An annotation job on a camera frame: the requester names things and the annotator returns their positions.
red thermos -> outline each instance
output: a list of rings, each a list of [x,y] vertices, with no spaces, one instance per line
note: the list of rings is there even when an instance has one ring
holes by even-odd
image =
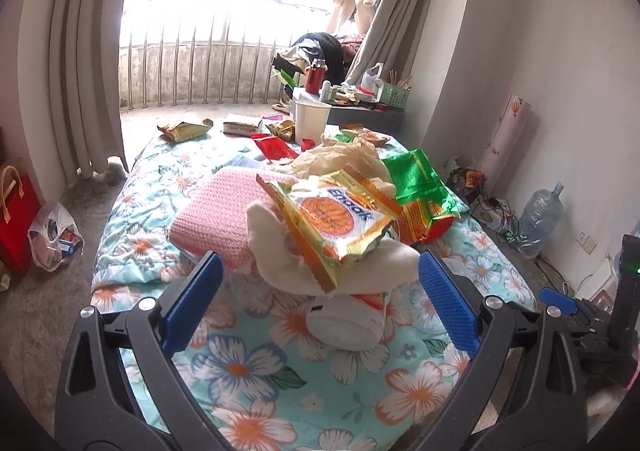
[[[311,67],[306,73],[305,91],[309,94],[319,95],[325,72],[326,64],[324,63],[324,59],[314,59],[314,62],[311,63]]]

floral bedsheet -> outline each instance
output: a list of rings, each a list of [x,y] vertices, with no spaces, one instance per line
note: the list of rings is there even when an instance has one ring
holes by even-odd
[[[92,304],[131,308],[187,275],[193,262],[168,229],[207,176],[227,165],[261,166],[250,139],[209,135],[172,146],[153,140],[113,205],[95,260]],[[392,141],[385,158],[404,152]],[[462,261],[483,294],[534,308],[524,280],[463,214],[431,246]],[[433,416],[465,369],[418,283],[392,291],[382,341],[364,352],[332,349],[306,329],[309,297],[276,290],[254,266],[225,274],[220,291],[175,365],[194,397],[238,450],[385,450]],[[146,420],[166,430],[131,351],[127,375]]]

beige curtain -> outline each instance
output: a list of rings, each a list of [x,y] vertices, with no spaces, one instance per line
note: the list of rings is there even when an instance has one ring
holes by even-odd
[[[407,77],[414,64],[424,20],[431,0],[382,0],[346,80],[356,84],[362,73],[378,62],[383,73],[394,69]]]
[[[69,183],[127,162],[118,98],[118,46],[124,0],[56,0],[49,42],[51,115]]]

gray carpet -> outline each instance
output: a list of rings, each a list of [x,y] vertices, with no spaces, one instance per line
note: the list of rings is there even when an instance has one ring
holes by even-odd
[[[90,298],[92,267],[126,173],[119,162],[67,190],[61,202],[84,237],[84,253],[49,273],[31,265],[0,293],[0,363],[18,394],[53,434],[60,363],[78,311]]]

pink poster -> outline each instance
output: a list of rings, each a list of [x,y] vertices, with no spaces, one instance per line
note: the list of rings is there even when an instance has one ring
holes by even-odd
[[[478,170],[486,175],[484,194],[491,195],[500,173],[507,164],[511,152],[515,147],[527,118],[531,112],[531,105],[515,95],[509,97],[507,106],[498,120],[494,136],[486,147]]]

